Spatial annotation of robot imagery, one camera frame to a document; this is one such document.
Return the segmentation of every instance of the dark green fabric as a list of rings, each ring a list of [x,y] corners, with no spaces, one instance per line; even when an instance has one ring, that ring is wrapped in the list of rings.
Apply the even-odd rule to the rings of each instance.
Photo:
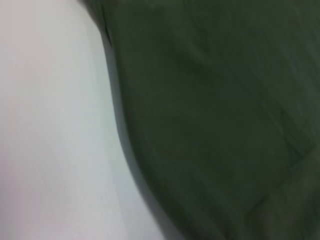
[[[136,160],[181,232],[320,239],[320,1],[86,2]]]

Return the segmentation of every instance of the white background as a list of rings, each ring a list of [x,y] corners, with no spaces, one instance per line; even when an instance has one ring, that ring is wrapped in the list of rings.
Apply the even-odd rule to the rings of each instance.
[[[104,44],[76,0],[0,0],[1,240],[181,238],[119,137]]]

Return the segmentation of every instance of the white wall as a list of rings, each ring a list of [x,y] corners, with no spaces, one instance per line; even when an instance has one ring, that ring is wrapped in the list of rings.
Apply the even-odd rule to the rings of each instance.
[[[178,238],[139,189],[84,6],[0,0],[0,239],[162,240],[155,212]]]

